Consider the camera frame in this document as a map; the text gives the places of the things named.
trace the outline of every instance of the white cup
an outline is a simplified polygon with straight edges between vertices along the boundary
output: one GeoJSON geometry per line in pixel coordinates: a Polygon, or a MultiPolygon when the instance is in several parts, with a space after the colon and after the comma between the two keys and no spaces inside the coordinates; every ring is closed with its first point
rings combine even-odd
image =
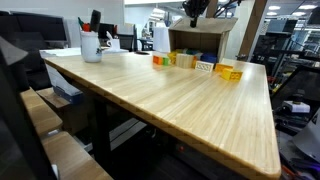
{"type": "Polygon", "coordinates": [[[81,56],[85,62],[100,62],[102,50],[96,32],[81,31],[81,56]]]}
{"type": "Polygon", "coordinates": [[[107,41],[107,45],[110,46],[110,49],[120,49],[119,39],[110,39],[107,41]]]}

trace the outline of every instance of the ceiling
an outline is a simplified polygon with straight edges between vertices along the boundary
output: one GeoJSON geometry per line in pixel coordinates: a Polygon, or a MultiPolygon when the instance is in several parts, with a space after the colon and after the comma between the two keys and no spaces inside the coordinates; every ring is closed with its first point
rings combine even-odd
{"type": "Polygon", "coordinates": [[[308,17],[312,10],[299,9],[301,5],[320,6],[319,0],[271,0],[270,6],[280,6],[279,10],[268,10],[267,12],[275,12],[276,16],[267,16],[267,18],[276,18],[277,16],[292,15],[294,12],[305,12],[306,15],[300,17],[308,17]]]}

